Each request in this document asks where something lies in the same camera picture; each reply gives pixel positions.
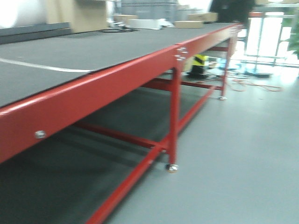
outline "white line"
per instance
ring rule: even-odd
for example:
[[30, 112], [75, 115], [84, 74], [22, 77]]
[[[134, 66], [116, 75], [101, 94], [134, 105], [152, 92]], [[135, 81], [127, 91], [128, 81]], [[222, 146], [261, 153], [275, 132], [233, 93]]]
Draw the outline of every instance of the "white line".
[[52, 66], [46, 66], [46, 65], [40, 65], [40, 64], [32, 64], [32, 63], [27, 63], [27, 62], [19, 62], [19, 61], [4, 59], [2, 57], [0, 57], [0, 62], [9, 63], [9, 64], [16, 64], [16, 65], [21, 65], [21, 66], [26, 66], [26, 67], [31, 67], [31, 68], [37, 68], [37, 69], [47, 69], [47, 70], [52, 70], [52, 71], [63, 71], [63, 72], [91, 72], [91, 71], [93, 71], [93, 70], [58, 68], [58, 67], [52, 67]]

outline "black cable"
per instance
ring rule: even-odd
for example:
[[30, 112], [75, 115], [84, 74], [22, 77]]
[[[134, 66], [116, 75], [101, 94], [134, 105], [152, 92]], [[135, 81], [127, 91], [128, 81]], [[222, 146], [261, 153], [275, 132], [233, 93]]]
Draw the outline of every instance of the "black cable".
[[138, 31], [138, 29], [133, 29], [133, 28], [123, 28], [123, 29], [112, 28], [112, 29], [101, 29], [99, 31], [102, 32], [102, 33], [128, 33], [128, 32]]

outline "person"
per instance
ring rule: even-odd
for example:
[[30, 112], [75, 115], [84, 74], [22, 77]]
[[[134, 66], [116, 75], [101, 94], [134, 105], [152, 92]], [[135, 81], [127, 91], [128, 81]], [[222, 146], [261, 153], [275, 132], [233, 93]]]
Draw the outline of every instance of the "person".
[[248, 29], [249, 13], [255, 0], [213, 0], [210, 12], [218, 13], [218, 22], [241, 22]]

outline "yellow and black striped object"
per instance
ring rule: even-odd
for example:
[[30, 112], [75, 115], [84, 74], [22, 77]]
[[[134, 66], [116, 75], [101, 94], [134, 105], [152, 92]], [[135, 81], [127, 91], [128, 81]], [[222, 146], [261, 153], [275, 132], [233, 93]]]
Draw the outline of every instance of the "yellow and black striped object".
[[192, 70], [189, 72], [190, 75], [203, 77], [205, 70], [209, 66], [209, 56], [206, 55], [195, 55], [192, 63]]

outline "caster wheel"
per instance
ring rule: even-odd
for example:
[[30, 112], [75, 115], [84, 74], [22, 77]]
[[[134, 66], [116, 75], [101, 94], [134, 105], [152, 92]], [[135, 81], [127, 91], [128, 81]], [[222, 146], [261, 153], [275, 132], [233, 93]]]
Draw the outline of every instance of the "caster wheel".
[[178, 171], [178, 165], [175, 165], [175, 164], [167, 164], [165, 166], [166, 170], [168, 173], [176, 173]]
[[218, 99], [221, 100], [221, 101], [227, 100], [226, 97], [218, 97]]

